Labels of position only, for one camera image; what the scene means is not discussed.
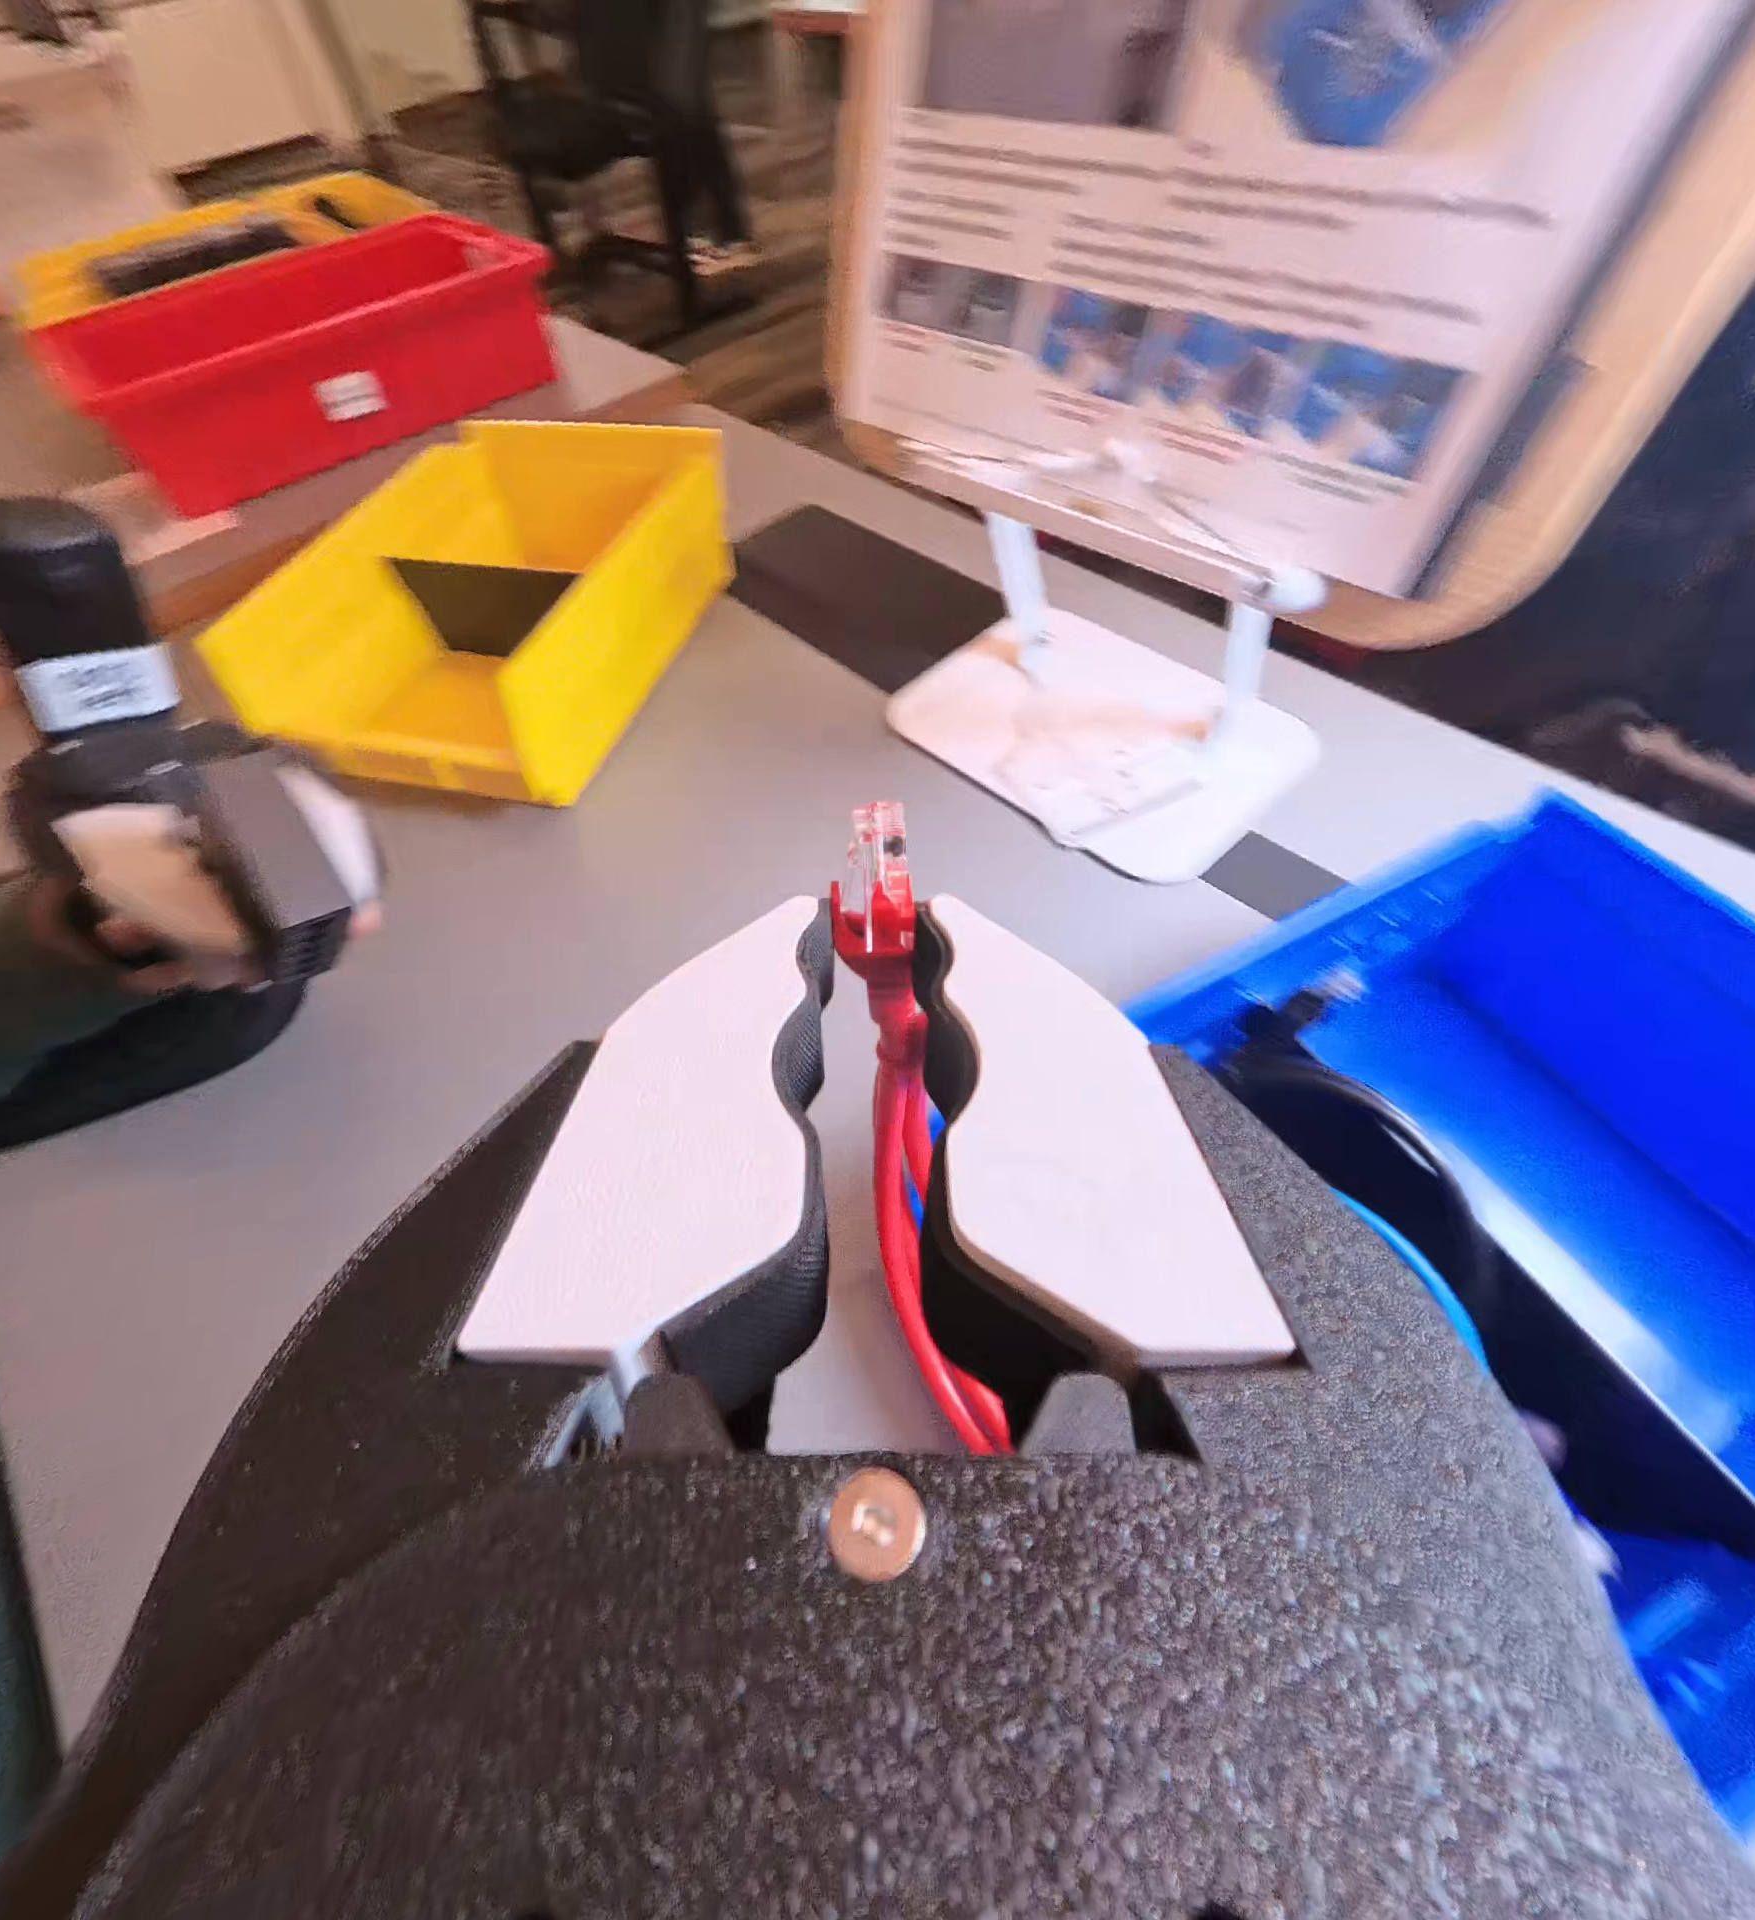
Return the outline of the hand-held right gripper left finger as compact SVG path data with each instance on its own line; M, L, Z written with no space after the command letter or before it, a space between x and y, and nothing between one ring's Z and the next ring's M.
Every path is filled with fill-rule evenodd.
M775 1044L816 1004L818 899L684 961L602 1037L459 1330L468 1360L629 1364L789 1246L807 1205Z

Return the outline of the black office chair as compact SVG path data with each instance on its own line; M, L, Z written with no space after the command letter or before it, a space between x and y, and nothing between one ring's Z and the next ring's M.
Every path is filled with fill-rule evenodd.
M467 2L487 123L521 188L533 237L591 286L613 268L670 283L681 336L740 314L730 279L759 260L742 178L720 120L708 3ZM660 236L591 215L570 243L561 215L624 165L650 171Z

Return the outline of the yellow plastic bin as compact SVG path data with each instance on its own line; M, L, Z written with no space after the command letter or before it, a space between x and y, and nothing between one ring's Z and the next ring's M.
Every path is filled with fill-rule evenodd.
M27 330L81 319L283 251L338 243L435 214L434 201L368 173L328 173L191 206L93 242L34 251L17 269Z
M339 775L567 807L728 588L710 428L477 420L198 637Z

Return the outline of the white cabinet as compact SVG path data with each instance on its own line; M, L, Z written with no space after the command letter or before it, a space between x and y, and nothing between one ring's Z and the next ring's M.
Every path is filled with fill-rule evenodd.
M152 157L175 180L266 184L365 163L443 203L505 184L454 2L108 3Z

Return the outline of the person's left hand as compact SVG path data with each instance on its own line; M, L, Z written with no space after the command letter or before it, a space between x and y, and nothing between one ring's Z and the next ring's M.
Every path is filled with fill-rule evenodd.
M168 947L123 918L81 925L79 888L55 874L33 880L29 916L40 947L69 965L100 968L122 989L146 998L265 985L256 964L240 956Z

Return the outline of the blue plastic bin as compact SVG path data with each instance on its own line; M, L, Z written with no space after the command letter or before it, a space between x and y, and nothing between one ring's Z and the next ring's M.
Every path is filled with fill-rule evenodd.
M1487 1368L1454 1291L1463 1188L1509 1208L1541 1242L1515 1260L1589 1328L1575 1281L1636 1320L1665 1353L1655 1391L1755 1494L1754 916L1548 795L1127 1015L1406 1255ZM1755 1836L1755 1558L1607 1533L1568 1505L1602 1543L1642 1684Z

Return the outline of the red plastic bin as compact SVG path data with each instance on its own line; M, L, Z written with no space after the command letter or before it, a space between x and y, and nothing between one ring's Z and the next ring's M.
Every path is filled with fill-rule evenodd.
M177 514L207 515L553 380L548 261L524 237L416 215L24 343Z

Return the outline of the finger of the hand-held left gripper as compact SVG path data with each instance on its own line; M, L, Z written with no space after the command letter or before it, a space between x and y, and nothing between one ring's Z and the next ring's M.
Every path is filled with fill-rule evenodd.
M283 768L283 783L338 872L354 911L380 914L386 858L362 805L311 768Z
M59 851L129 964L248 964L255 940L207 866L189 817L170 803L105 803L51 822Z

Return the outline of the instruction sign board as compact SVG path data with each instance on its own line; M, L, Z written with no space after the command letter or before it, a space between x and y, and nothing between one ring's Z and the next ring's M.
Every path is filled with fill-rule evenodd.
M1755 283L1755 3L870 3L859 454L1414 648L1546 582Z

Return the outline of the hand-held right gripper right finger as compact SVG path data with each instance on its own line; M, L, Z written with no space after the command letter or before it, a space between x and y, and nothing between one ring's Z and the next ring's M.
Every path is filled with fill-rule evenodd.
M922 911L927 1084L958 1276L1115 1368L1295 1336L1141 1031L957 895Z

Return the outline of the white sign stand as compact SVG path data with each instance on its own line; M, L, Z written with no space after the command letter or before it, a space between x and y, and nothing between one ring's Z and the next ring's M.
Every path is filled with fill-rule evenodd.
M1215 678L1058 609L1038 530L984 525L1007 612L889 698L889 732L1068 851L1153 885L1202 876L1319 762L1262 673L1275 621L1321 607L1323 579L1200 542L1230 586Z

